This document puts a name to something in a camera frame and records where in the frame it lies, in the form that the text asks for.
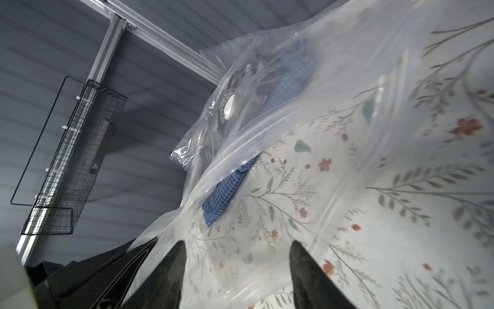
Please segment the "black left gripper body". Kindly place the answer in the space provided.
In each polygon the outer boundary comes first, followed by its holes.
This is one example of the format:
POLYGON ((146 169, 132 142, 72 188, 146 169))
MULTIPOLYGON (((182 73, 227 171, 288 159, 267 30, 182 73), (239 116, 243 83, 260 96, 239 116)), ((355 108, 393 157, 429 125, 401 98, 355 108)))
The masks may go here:
POLYGON ((132 243, 133 240, 113 250, 86 260, 72 261, 65 266, 43 261, 35 267, 25 267, 25 270, 33 288, 43 287, 55 299, 62 299, 124 256, 132 243))

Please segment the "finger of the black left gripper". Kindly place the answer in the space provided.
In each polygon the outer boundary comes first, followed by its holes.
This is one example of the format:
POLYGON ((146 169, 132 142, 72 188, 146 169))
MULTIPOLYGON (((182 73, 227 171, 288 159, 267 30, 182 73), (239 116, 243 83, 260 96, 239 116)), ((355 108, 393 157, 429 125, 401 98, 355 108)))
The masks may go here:
POLYGON ((155 237, 134 248, 69 296, 70 308, 118 308, 140 266, 157 243, 155 237))

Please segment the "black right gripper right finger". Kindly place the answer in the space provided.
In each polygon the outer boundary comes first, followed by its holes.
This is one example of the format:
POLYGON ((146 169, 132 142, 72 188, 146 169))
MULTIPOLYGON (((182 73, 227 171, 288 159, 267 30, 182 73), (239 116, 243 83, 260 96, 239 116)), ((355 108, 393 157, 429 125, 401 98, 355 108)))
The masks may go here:
POLYGON ((290 247, 289 267, 296 309, 356 308, 298 241, 290 247))

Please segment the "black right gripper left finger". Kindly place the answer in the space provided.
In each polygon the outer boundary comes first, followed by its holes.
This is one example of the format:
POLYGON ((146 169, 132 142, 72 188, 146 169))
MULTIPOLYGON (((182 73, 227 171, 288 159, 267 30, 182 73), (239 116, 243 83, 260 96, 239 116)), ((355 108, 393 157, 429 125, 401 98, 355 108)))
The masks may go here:
POLYGON ((121 308, 179 308, 186 261, 185 242, 179 241, 121 308))

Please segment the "clear plastic vacuum bag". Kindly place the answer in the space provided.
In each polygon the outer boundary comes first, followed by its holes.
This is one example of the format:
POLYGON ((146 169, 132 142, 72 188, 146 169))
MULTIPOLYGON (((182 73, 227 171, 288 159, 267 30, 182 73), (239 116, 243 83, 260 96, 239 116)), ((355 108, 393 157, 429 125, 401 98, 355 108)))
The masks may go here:
POLYGON ((493 2, 440 19, 388 130, 381 78, 264 150, 213 225, 152 223, 126 300, 181 240, 181 308, 293 308, 299 241, 357 308, 492 308, 493 2))

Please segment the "black white plaid shirt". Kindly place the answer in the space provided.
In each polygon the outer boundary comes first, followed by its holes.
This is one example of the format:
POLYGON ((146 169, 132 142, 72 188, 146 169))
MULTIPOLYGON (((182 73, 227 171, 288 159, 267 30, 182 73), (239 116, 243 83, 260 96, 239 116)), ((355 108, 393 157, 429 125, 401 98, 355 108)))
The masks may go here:
POLYGON ((266 60, 245 64, 231 74, 208 108, 199 139, 202 164, 210 164, 223 144, 261 114, 279 77, 279 70, 269 68, 266 60))

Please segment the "blue checked shirt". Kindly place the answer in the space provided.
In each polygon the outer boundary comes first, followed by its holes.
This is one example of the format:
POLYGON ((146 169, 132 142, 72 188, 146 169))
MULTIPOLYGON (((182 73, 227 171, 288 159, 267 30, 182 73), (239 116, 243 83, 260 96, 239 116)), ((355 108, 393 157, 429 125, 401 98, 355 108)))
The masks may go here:
MULTIPOLYGON (((307 55, 305 42, 299 41, 275 56, 275 68, 278 70, 278 76, 274 78, 274 85, 268 86, 267 99, 259 112, 261 115, 270 113, 271 110, 299 96, 305 89, 307 80, 315 71, 316 60, 307 55)), ((256 160, 257 157, 253 157, 239 169, 230 173, 217 184, 205 200, 202 210, 208 227, 226 211, 228 204, 256 160)))

